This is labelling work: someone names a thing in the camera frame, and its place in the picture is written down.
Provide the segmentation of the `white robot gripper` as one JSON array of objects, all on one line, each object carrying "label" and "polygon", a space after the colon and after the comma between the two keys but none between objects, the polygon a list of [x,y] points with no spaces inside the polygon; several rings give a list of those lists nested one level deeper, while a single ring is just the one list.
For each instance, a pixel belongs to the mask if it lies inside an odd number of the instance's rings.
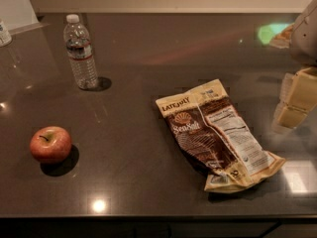
[{"label": "white robot gripper", "polygon": [[295,129],[317,106],[317,0],[312,0],[296,18],[290,54],[310,67],[284,76],[273,115],[274,129]]}]

